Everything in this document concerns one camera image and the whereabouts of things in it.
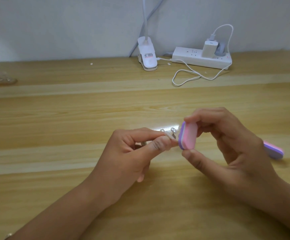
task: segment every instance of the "wood grain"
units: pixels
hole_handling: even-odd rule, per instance
[[[286,159],[274,166],[290,182],[290,52],[236,53],[233,61],[218,79],[180,88],[171,78],[183,65],[163,61],[153,72],[135,58],[0,63],[19,81],[0,87],[0,239],[78,185],[113,130],[177,127],[197,107],[225,106],[282,147]],[[196,148],[224,163],[210,135]],[[290,239],[288,229],[215,188],[180,153],[155,158],[145,181],[83,239]]]

